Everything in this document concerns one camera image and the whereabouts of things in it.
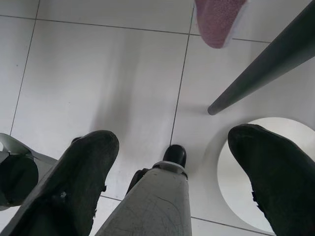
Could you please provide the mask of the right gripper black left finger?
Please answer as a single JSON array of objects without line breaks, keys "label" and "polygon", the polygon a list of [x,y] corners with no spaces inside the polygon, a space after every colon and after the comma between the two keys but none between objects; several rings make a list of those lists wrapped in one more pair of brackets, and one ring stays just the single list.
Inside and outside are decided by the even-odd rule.
[{"label": "right gripper black left finger", "polygon": [[107,130],[74,141],[9,222],[11,236],[87,236],[119,152]]}]

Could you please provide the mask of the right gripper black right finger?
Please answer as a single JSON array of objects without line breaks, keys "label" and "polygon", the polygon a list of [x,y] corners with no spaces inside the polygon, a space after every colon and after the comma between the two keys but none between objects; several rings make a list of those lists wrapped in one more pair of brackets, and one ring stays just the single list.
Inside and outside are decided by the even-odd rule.
[{"label": "right gripper black right finger", "polygon": [[278,236],[315,234],[315,163],[291,140],[256,124],[233,127],[229,149]]}]

